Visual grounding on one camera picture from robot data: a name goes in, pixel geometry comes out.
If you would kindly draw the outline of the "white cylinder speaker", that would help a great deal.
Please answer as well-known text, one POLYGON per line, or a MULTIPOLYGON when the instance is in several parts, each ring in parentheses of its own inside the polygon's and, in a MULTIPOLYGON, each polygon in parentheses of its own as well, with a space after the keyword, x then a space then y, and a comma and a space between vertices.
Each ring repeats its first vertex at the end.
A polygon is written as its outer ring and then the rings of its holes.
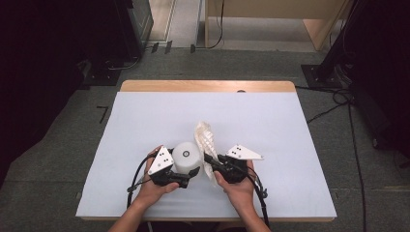
POLYGON ((193 142, 183 142, 172 151, 174 165, 178 173, 188 174, 195 168, 203 169, 203 155, 193 142))

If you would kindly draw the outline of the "black stand base plate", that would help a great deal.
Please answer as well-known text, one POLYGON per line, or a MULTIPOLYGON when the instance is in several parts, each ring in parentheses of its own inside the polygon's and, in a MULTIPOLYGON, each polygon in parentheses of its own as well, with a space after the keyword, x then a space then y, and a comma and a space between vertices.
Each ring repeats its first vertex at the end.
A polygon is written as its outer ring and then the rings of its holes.
POLYGON ((333 68, 323 65, 301 66, 307 86, 309 88, 341 88, 339 79, 335 76, 333 68))
POLYGON ((110 62, 90 62, 83 80, 85 86, 115 86, 121 71, 110 62))

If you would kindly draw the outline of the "person's right hand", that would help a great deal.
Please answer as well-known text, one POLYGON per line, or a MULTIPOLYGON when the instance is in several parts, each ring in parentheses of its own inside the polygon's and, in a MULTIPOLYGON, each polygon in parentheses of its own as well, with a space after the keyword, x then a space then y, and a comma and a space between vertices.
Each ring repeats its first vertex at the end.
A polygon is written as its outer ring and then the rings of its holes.
POLYGON ((249 178, 245 178, 240 183, 229 184, 218 171, 215 171, 214 175, 239 215, 255 211, 253 205, 254 186, 249 178))

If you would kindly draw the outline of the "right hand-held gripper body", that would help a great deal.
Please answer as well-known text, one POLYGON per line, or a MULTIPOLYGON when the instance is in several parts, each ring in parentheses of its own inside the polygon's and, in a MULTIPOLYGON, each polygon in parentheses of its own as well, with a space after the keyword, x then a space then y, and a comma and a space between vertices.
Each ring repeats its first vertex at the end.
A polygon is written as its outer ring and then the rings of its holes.
POLYGON ((223 156, 227 161, 221 161, 220 174, 229 184, 240 183, 247 177, 249 160, 263 160, 261 155, 242 145, 234 145, 223 156))

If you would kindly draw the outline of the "white table mat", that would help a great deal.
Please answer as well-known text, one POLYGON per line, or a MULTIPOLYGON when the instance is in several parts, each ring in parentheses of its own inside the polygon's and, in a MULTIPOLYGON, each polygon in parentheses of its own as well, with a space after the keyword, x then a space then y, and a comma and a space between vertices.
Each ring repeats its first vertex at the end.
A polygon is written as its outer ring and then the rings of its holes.
POLYGON ((137 166, 159 145, 194 139, 208 123, 223 154, 236 144, 261 155, 254 169, 271 221, 331 221, 336 209, 294 93, 117 94, 86 179, 77 216, 117 218, 137 166))

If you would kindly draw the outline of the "black stand post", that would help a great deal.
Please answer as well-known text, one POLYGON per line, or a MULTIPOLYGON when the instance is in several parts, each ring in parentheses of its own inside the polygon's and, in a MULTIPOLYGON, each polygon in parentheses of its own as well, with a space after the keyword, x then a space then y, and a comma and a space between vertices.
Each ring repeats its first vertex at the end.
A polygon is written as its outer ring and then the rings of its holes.
POLYGON ((349 54, 346 45, 346 37, 356 24, 356 21, 360 18, 360 14, 363 8, 366 6, 368 0, 354 0, 354 4, 347 20, 342 28, 339 36, 337 37, 334 45, 329 50, 323 62, 316 69, 316 75, 319 82, 326 82, 333 71, 337 61, 349 54))

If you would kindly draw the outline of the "dark curtain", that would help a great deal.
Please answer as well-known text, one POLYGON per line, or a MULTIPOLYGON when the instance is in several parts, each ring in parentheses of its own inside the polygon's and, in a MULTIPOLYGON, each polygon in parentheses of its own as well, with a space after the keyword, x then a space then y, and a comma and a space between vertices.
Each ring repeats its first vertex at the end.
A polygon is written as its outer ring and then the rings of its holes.
POLYGON ((410 159, 410 0, 366 0, 351 32, 362 108, 377 137, 410 159))
POLYGON ((113 0, 0 0, 0 188, 81 85, 77 64, 108 59, 115 10, 113 0))

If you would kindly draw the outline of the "person's left hand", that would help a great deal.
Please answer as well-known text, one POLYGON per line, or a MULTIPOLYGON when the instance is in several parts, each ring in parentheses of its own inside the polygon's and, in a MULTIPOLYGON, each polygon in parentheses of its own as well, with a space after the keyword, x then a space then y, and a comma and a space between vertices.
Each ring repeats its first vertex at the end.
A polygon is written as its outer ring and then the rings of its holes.
POLYGON ((153 155, 160 149, 161 145, 147 155, 148 159, 144 169, 143 184, 140 186, 139 193, 132 202, 133 208, 147 210, 159 201, 164 194, 170 193, 179 187, 178 183, 170 183, 167 186, 161 187, 150 181, 148 171, 152 165, 152 162, 155 160, 153 155))

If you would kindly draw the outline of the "person's dark clothing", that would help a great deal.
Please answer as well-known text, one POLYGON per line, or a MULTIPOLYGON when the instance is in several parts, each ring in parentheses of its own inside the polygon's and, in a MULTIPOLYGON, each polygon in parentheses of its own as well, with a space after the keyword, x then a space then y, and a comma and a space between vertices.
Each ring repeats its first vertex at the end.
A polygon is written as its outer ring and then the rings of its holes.
POLYGON ((247 232, 243 226, 222 228, 220 222, 153 221, 142 222, 135 232, 247 232))

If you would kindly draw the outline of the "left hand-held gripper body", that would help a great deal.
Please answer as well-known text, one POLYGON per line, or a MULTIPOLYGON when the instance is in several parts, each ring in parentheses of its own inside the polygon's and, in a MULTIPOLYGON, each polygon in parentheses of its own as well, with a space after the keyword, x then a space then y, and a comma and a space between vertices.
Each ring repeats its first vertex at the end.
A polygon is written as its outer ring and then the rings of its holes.
POLYGON ((164 187, 170 183, 178 183, 172 171, 173 164, 174 160, 170 152, 166 147, 161 146, 148 170, 148 175, 155 185, 164 187))

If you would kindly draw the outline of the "white waffle cloth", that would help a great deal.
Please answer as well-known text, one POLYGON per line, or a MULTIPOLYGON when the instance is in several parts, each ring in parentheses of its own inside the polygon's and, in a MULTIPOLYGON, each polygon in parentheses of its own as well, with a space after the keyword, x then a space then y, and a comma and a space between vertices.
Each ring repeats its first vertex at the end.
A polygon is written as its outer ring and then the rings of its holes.
MULTIPOLYGON (((194 129, 194 139, 203 156, 209 155, 213 159, 218 157, 218 153, 215 149, 214 135, 212 133, 211 126, 208 123, 204 121, 199 121, 197 123, 194 129)), ((215 187, 217 185, 217 180, 215 178, 212 166, 208 162, 203 161, 203 167, 204 172, 208 176, 212 185, 215 187)))

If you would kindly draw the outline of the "light wooden desk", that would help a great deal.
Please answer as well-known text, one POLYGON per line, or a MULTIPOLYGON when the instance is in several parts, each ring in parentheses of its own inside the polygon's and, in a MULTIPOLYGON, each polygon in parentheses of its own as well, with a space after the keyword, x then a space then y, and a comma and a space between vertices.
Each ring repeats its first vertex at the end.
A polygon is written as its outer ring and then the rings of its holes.
POLYGON ((205 45, 209 45, 210 17, 301 19, 316 50, 321 50, 354 0, 205 0, 205 45))

